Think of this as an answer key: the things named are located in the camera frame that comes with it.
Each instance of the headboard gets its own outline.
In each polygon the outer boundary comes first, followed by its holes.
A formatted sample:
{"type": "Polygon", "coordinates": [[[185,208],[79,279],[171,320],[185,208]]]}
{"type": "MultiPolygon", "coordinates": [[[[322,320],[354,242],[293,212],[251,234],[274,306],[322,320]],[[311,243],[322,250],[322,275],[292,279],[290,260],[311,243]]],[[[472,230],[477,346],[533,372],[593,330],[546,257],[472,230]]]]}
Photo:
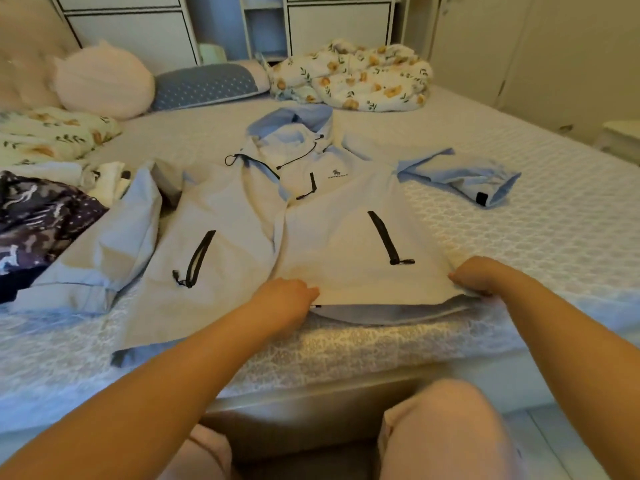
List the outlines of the headboard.
{"type": "Polygon", "coordinates": [[[49,0],[0,0],[0,111],[60,106],[53,57],[76,50],[49,0]]]}

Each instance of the patterned bed sheet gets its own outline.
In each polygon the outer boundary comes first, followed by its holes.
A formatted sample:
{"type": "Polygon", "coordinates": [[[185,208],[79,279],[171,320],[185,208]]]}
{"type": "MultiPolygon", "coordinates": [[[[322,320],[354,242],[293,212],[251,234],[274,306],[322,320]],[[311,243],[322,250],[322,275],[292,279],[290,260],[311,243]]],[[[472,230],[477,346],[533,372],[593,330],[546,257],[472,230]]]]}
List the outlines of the patterned bed sheet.
{"type": "MultiPolygon", "coordinates": [[[[281,104],[288,103],[263,97],[156,113],[125,123],[123,135],[92,158],[187,165],[224,157],[242,145],[249,123],[281,104]]],[[[638,167],[441,88],[418,111],[336,111],[335,124],[336,141],[348,128],[389,143],[451,145],[520,170],[508,202],[494,209],[423,182],[409,180],[403,188],[453,261],[495,257],[613,330],[640,322],[638,167]]],[[[109,359],[136,291],[133,282],[101,317],[28,317],[0,307],[0,432],[50,424],[126,373],[109,359]]],[[[291,339],[245,364],[220,397],[523,347],[496,303],[406,326],[311,317],[291,339]]]]}

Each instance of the blue pillow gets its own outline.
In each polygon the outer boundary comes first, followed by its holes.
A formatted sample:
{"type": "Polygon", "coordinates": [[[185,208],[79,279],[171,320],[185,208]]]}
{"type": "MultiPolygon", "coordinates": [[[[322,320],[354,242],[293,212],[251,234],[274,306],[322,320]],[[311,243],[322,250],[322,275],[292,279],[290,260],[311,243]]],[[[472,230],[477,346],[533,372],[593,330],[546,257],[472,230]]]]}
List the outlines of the blue pillow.
{"type": "Polygon", "coordinates": [[[149,112],[217,104],[268,90],[269,77],[256,60],[189,67],[156,76],[149,112]]]}

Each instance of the hand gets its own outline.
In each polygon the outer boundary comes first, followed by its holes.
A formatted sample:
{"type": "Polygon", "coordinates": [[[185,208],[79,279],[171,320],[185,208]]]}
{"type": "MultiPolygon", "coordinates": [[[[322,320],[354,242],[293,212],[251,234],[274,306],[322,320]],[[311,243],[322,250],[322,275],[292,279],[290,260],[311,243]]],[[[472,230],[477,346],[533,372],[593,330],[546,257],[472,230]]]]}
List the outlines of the hand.
{"type": "Polygon", "coordinates": [[[309,307],[319,295],[318,288],[308,288],[304,281],[277,278],[262,284],[249,304],[269,327],[269,337],[281,339],[304,323],[309,307]]]}
{"type": "Polygon", "coordinates": [[[483,294],[492,294],[496,293],[496,279],[503,269],[510,268],[491,258],[473,256],[453,273],[449,273],[449,279],[459,286],[483,294]]]}

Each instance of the jacket sleeve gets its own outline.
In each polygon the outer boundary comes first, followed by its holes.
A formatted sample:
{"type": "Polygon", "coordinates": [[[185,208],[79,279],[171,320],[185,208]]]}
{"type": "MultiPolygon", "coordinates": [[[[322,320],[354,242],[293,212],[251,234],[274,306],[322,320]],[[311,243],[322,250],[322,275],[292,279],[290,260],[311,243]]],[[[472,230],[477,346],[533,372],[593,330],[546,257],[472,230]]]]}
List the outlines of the jacket sleeve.
{"type": "Polygon", "coordinates": [[[20,290],[12,312],[102,314],[147,265],[156,247],[163,196],[176,201],[180,179],[169,166],[148,162],[124,197],[89,227],[42,273],[20,290]]]}
{"type": "Polygon", "coordinates": [[[398,175],[414,175],[449,185],[483,207],[503,201],[521,176],[499,162],[453,148],[378,144],[354,135],[345,135],[342,145],[363,160],[393,165],[398,175]]]}

